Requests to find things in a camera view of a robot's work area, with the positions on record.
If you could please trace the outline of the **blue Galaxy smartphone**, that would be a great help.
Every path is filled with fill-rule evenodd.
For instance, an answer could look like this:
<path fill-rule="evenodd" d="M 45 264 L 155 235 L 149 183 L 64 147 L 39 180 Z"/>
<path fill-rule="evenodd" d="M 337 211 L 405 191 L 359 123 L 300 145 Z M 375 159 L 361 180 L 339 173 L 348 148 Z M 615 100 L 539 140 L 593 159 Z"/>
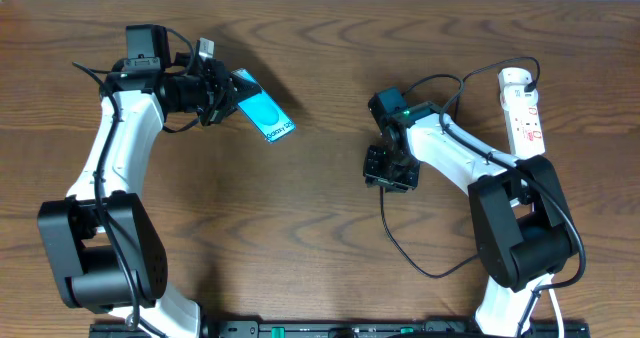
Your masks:
<path fill-rule="evenodd" d="M 240 101 L 237 107 L 269 143 L 275 143 L 296 129 L 293 120 L 264 89 Z"/>

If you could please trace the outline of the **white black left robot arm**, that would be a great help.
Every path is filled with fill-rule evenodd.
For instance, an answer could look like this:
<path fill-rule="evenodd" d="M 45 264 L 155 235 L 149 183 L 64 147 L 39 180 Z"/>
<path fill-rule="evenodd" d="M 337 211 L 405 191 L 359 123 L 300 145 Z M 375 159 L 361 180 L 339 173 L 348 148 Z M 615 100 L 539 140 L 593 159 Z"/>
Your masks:
<path fill-rule="evenodd" d="M 131 59 L 99 92 L 101 123 L 83 171 L 37 217 L 61 300 L 123 319 L 111 330 L 120 336 L 212 337 L 201 306 L 169 282 L 165 248 L 140 198 L 152 147 L 170 113 L 209 125 L 240 110 L 270 143 L 295 125 L 247 70 L 229 72 L 212 58 L 182 75 L 155 57 Z"/>

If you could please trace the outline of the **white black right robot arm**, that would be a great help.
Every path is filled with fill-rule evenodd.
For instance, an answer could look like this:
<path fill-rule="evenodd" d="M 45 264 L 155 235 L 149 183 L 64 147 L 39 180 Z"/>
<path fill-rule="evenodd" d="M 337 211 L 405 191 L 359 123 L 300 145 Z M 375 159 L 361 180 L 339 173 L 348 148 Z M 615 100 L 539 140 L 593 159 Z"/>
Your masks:
<path fill-rule="evenodd" d="M 381 192 L 416 188 L 421 164 L 468 197 L 477 256 L 489 281 L 474 320 L 487 335 L 522 337 L 553 277 L 584 245 L 556 171 L 541 155 L 497 151 L 457 126 L 432 102 L 409 106 L 396 88 L 373 95 L 368 109 L 385 142 L 369 147 L 363 175 Z"/>

